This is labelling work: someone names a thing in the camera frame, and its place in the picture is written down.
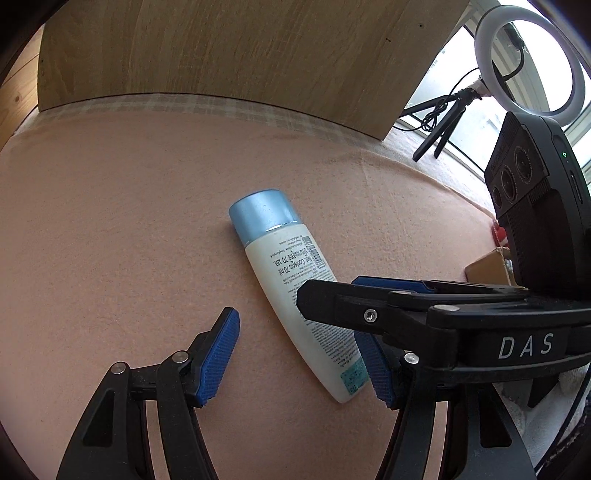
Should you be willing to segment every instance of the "wooden wall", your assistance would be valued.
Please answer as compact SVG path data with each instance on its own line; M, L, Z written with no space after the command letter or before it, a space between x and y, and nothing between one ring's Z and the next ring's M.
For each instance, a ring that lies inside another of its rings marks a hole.
M0 150L37 106L37 62L43 27L18 56L0 86Z
M268 103L384 138L468 0L70 0L39 107L179 92Z

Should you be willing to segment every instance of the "bottle cap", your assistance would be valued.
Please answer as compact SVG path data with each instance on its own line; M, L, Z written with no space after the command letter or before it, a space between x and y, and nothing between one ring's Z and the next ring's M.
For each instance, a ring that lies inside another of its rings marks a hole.
M235 202L228 214L244 246L275 228L301 223L290 201L279 190L251 193Z

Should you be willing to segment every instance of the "white bottle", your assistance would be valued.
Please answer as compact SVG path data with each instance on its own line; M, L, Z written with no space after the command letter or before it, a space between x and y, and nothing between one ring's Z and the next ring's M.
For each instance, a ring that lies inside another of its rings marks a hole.
M246 256L291 341L326 390L340 403L367 382L353 331L306 320L296 306L306 280L336 281L318 245L279 190L263 190L228 212Z

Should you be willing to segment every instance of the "ring light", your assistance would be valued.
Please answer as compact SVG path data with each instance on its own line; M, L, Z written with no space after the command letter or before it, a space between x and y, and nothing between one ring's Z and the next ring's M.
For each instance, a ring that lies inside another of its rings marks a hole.
M551 112L538 112L522 107L515 103L503 90L499 80L497 79L491 56L491 45L496 33L503 27L503 25L513 22L515 20L525 20L539 25L546 30L558 42L562 48L566 58L569 61L570 71L573 76L573 87L570 91L569 99L558 110ZM474 38L474 48L476 51L476 62L480 69L480 75L486 86L491 91L491 94L497 102L510 112L531 113L533 115L553 118L562 127L571 123L583 109L585 99L585 83L583 78L583 70L577 59L573 49L564 39L562 33L549 20L544 17L521 7L513 5L500 5L489 10L480 19L478 27L476 28L476 35Z

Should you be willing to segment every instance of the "screw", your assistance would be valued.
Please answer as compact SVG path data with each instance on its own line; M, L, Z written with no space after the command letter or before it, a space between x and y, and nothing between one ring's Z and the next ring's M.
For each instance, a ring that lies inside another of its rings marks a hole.
M457 305L434 305L433 308L444 312L457 312L460 309Z
M189 354L184 350L179 350L173 353L173 362L176 364L183 364L189 360Z
M409 352L404 355L404 359L409 364L416 365L418 363L418 355L416 353Z
M122 374L123 372L125 372L126 367L127 366L123 362L117 362L116 364L113 364L113 366L111 367L111 373L114 373L115 375Z
M376 312L374 309L367 309L363 314L363 318L366 322L373 323L378 319L378 312Z

